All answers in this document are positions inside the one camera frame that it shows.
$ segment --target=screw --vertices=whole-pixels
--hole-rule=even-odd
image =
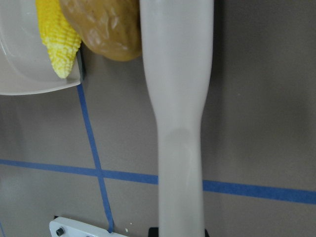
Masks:
[[[56,230],[57,236],[62,236],[65,233],[64,229],[60,227],[58,230]]]

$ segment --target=white bowl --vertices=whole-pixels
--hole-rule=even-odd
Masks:
[[[0,94],[36,94],[78,85],[77,60],[69,77],[60,79],[41,43],[35,1],[0,0]]]

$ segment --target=blue tape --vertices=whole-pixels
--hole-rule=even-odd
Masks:
[[[1,222],[0,222],[0,230],[1,230],[2,237],[5,237],[4,229],[2,227]]]
[[[150,174],[137,174],[122,171],[103,170],[103,177],[109,179],[125,180],[145,184],[158,184],[158,176]]]
[[[204,180],[203,190],[208,192],[240,195],[254,198],[316,204],[316,192],[298,189],[283,189]]]
[[[49,170],[49,171],[56,171],[56,172],[63,172],[63,173],[70,173],[70,174],[97,176],[95,169],[91,169],[91,168],[80,168],[80,167],[72,167],[72,166],[64,166],[64,165],[56,165],[56,164],[32,163],[32,162],[6,160],[6,159],[0,159],[0,164],[24,167],[24,168],[30,168],[30,169]]]
[[[71,166],[63,166],[63,165],[42,164],[42,163],[30,163],[30,162],[12,161],[12,160],[5,160],[5,159],[0,159],[0,164],[24,167],[24,168],[96,176],[100,178],[98,176],[97,171],[95,169],[90,169],[90,168],[79,168],[79,167],[71,167]],[[124,181],[144,183],[144,184],[154,184],[154,185],[158,184],[158,177],[156,175],[129,173],[129,172],[122,172],[122,171],[110,171],[110,170],[102,170],[101,172],[102,172],[102,178],[124,180]],[[203,190],[206,192],[239,195],[239,196],[246,196],[246,197],[253,197],[253,198],[265,198],[265,199],[290,201],[290,202],[298,202],[298,203],[305,203],[305,204],[316,204],[315,191],[306,191],[306,190],[299,190],[299,189],[284,189],[284,188],[274,188],[274,187],[265,187],[265,186],[257,186],[257,185],[235,184],[235,183],[225,183],[225,182],[204,180]]]
[[[94,165],[95,165],[95,169],[96,169],[96,173],[97,173],[97,177],[98,177],[98,181],[99,181],[103,207],[104,207],[104,211],[105,211],[105,214],[106,214],[108,222],[109,222],[108,231],[111,233],[114,230],[114,221],[113,221],[113,216],[112,216],[112,212],[111,212],[111,208],[110,208],[107,189],[105,187],[105,182],[103,179],[101,163],[100,163],[100,159],[99,159],[97,146],[96,146],[95,140],[94,140],[93,130],[92,130],[90,119],[89,119],[89,113],[88,113],[87,104],[85,101],[85,96],[84,96],[82,84],[77,85],[77,91],[78,91],[78,96],[79,96],[79,100],[80,100],[84,125],[85,125],[85,129],[87,131],[87,135],[88,135],[88,139],[89,139],[89,143],[90,143],[90,147],[91,147],[91,152],[92,152],[92,156],[93,156],[93,161],[94,161]]]

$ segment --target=gray surface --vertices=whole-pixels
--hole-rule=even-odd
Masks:
[[[0,174],[6,237],[48,237],[55,215],[107,227],[97,178],[3,165]]]
[[[215,6],[204,179],[316,191],[316,2],[217,0]],[[102,168],[157,174],[141,58],[118,63],[88,50],[84,56]],[[0,133],[1,159],[94,167],[76,88],[0,96]],[[158,224],[158,187],[105,181],[117,232],[146,237]],[[213,237],[316,233],[315,205],[214,193],[204,193],[204,203]],[[0,165],[6,237],[32,237],[29,228],[48,236],[54,215],[106,228],[97,178]]]

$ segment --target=yellow corn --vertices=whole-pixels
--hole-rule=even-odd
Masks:
[[[64,17],[59,0],[36,0],[39,34],[54,71],[60,78],[71,72],[81,43],[80,36]]]

